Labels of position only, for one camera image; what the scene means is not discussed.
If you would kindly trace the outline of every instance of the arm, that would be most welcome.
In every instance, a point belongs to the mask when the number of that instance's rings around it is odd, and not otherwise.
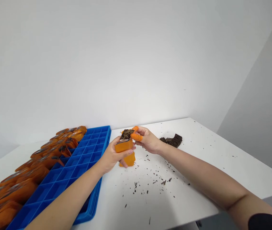
[[[25,229],[70,229],[99,179],[109,172],[118,161],[127,167],[123,158],[133,151],[127,150],[116,153],[115,144],[118,143],[119,139],[120,136],[115,138],[109,144],[101,159],[46,207]]]
[[[272,207],[252,194],[229,175],[188,153],[160,141],[148,129],[139,127],[131,137],[136,145],[159,154],[182,173],[198,190],[225,209],[240,229],[248,229],[249,218],[256,213],[272,214]]]

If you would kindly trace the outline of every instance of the blue ice cube tray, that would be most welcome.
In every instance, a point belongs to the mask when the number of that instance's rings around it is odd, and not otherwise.
[[[77,178],[90,169],[102,156],[110,142],[110,126],[87,129],[86,134],[72,156],[63,157],[65,167],[56,163],[38,186],[33,195],[22,207],[6,230],[24,229],[56,197],[68,188]],[[84,203],[73,225],[91,220],[97,209],[102,178]]]

